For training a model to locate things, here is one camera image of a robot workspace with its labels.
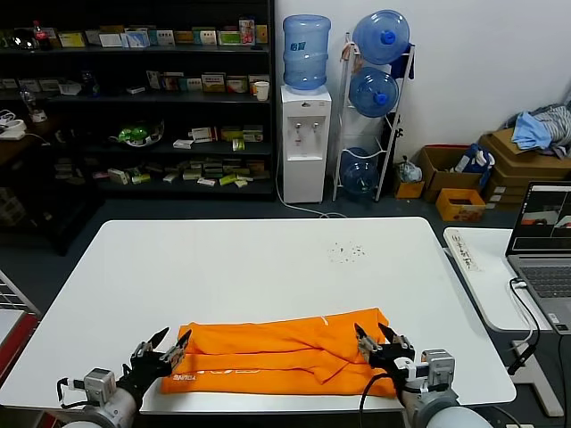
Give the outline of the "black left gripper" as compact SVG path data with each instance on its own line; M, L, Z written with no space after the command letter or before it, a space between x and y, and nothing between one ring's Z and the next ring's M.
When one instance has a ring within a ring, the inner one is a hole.
M192 334L189 329L182 334L167 352L157 351L169 328L155 333L148 341L140 342L130 357L130 369L117 381L117 387L131 395L144 395L159 378L169 376L185 356L186 346Z

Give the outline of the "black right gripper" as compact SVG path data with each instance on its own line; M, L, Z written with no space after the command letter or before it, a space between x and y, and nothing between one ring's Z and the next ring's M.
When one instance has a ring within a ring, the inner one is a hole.
M417 380L417 367L412 361L414 350L410 341L402 334L397 334L390 326L378 324L389 344L375 344L375 340L365 330L354 324L358 349L363 359L374 369L382 369L383 373L374 374L367 384L367 391L380 379L388 378L392 381L397 393L404 391L420 393L421 388L412 385Z

